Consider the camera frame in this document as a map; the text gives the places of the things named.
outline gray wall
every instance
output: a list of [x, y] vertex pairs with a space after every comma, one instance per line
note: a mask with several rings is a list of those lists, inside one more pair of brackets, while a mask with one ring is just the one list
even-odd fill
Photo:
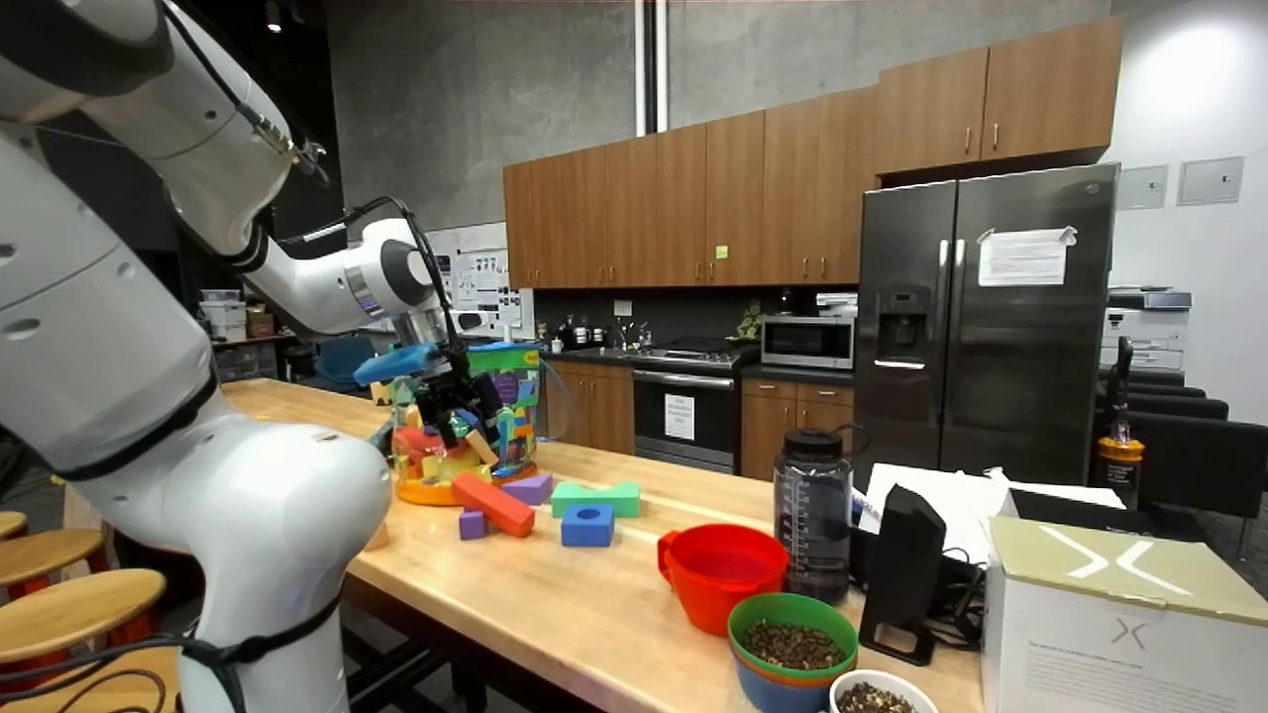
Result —
[[[502, 219], [502, 165], [633, 136], [633, 0], [326, 0], [346, 200]], [[1106, 14], [1108, 0], [670, 0], [670, 125]]]

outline stool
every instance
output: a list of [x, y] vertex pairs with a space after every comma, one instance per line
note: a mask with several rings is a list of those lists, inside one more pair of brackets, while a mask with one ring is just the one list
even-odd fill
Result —
[[0, 510], [0, 538], [25, 534], [29, 513], [25, 510]]
[[101, 529], [35, 529], [25, 538], [0, 538], [0, 590], [8, 598], [35, 595], [53, 587], [53, 573], [86, 563], [93, 569], [109, 569], [105, 534]]
[[0, 669], [49, 666], [97, 636], [145, 636], [160, 595], [160, 569], [101, 569], [16, 598], [0, 604]]
[[57, 689], [49, 697], [25, 697], [3, 703], [3, 713], [53, 713], [53, 710], [175, 710], [177, 701], [177, 650], [134, 650], [110, 662], [109, 669]]

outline colorful block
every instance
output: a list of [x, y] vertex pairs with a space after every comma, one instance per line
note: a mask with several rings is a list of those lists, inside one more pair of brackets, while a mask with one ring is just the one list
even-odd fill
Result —
[[563, 547], [609, 547], [609, 529], [609, 505], [575, 505], [563, 513]]
[[485, 538], [485, 534], [489, 534], [485, 510], [464, 510], [461, 513], [461, 538]]
[[527, 505], [539, 505], [550, 499], [556, 475], [510, 480], [510, 481], [502, 481], [502, 491], [510, 491]]
[[550, 491], [550, 513], [563, 518], [575, 505], [609, 505], [618, 518], [641, 513], [641, 485], [639, 481], [609, 481], [602, 491], [581, 481], [558, 481]]
[[518, 499], [510, 499], [502, 485], [492, 485], [474, 475], [456, 475], [451, 480], [451, 493], [472, 505], [472, 510], [485, 510], [492, 528], [515, 534], [515, 538], [527, 538], [532, 534], [532, 518], [535, 510]]

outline black refrigerator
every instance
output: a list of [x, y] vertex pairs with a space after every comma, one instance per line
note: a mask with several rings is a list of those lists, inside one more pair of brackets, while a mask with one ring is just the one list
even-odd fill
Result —
[[1087, 481], [1119, 165], [864, 192], [856, 466]]

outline lower cabinet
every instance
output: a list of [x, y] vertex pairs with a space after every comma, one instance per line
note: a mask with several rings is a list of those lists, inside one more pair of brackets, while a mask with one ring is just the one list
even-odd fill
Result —
[[815, 427], [840, 431], [851, 448], [856, 396], [840, 384], [795, 384], [795, 378], [745, 378], [745, 427], [740, 427], [740, 471], [750, 480], [772, 480], [785, 450], [785, 431]]
[[628, 363], [548, 359], [544, 378], [544, 435], [633, 450], [633, 377]]

